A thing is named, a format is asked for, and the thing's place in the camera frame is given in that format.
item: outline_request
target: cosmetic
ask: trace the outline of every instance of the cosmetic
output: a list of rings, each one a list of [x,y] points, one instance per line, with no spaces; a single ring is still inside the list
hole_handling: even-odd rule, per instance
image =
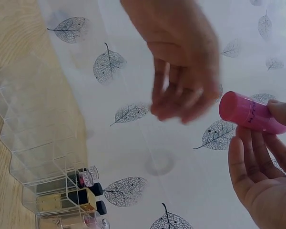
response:
[[[85,211],[93,211],[97,209],[97,204],[95,195],[88,188],[37,197],[37,210],[42,213],[64,211],[75,205]]]
[[[56,217],[39,217],[40,229],[101,229],[103,221],[96,212],[69,211]]]
[[[219,104],[219,115],[225,121],[252,130],[274,135],[286,132],[286,126],[273,118],[266,104],[235,92],[224,94]]]

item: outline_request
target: wooden table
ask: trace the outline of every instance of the wooden table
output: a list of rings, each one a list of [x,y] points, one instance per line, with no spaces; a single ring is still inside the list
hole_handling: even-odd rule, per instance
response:
[[[37,1],[0,0],[0,68],[30,52],[59,67]],[[34,229],[34,214],[21,204],[22,186],[9,174],[10,158],[0,142],[0,229]]]

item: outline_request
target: pink bottle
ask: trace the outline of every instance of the pink bottle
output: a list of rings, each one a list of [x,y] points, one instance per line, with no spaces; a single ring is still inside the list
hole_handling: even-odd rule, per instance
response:
[[[225,121],[252,130],[274,135],[286,132],[286,126],[273,118],[266,104],[235,92],[224,94],[219,104],[219,115]]]

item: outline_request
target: leaf pattern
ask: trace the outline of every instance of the leaf pattern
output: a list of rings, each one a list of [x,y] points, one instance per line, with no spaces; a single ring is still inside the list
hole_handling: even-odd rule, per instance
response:
[[[147,180],[142,177],[128,177],[109,185],[104,196],[117,207],[133,206],[142,198],[146,185]]]
[[[269,41],[271,39],[271,34],[272,34],[272,22],[270,18],[267,15],[261,17],[258,21],[258,32],[264,39],[264,41]]]
[[[262,0],[250,0],[251,4],[254,6],[261,6],[263,1]]]
[[[221,53],[224,56],[236,58],[241,51],[241,45],[238,39],[234,39],[229,42],[223,52]]]
[[[284,68],[284,62],[282,62],[276,57],[270,57],[266,59],[266,66],[268,68],[268,71],[275,69],[282,69]]]
[[[149,107],[145,103],[129,104],[120,107],[115,113],[115,121],[110,126],[115,123],[127,123],[135,121],[137,119],[143,118],[149,113]]]
[[[221,93],[223,93],[224,88],[223,88],[223,85],[222,85],[222,84],[219,85],[219,90],[220,90]],[[219,102],[220,99],[221,99],[221,97],[222,97],[222,95],[221,95],[218,99],[216,99],[215,103]]]
[[[281,168],[281,166],[278,164],[278,162],[277,162],[277,160],[275,160],[275,159],[271,159],[272,160],[272,163],[273,163],[273,165],[275,166],[275,167],[277,167],[279,170],[281,170],[284,174],[286,174],[285,173],[285,171]]]
[[[235,135],[235,129],[235,124],[220,119],[210,125],[202,136],[202,145],[194,149],[206,147],[213,150],[227,150],[231,138]]]
[[[127,64],[120,54],[111,51],[107,43],[105,45],[107,51],[96,58],[93,66],[94,76],[100,84],[110,83],[117,70],[124,68]]]
[[[168,212],[166,205],[164,203],[162,205],[165,208],[165,213],[152,224],[151,229],[193,229],[184,218]]]
[[[61,22],[54,31],[56,36],[69,44],[79,43],[85,40],[89,29],[89,20],[83,17],[68,18]]]
[[[254,94],[250,97],[265,104],[267,104],[270,99],[276,99],[274,95],[267,94],[267,93]]]

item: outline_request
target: clear acrylic organizer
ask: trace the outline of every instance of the clear acrylic organizer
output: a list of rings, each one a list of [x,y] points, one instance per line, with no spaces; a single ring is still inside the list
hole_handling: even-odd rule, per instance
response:
[[[33,54],[1,69],[0,116],[10,174],[23,185],[22,204],[35,213],[36,228],[108,228],[101,185],[80,181],[85,125],[61,71]]]

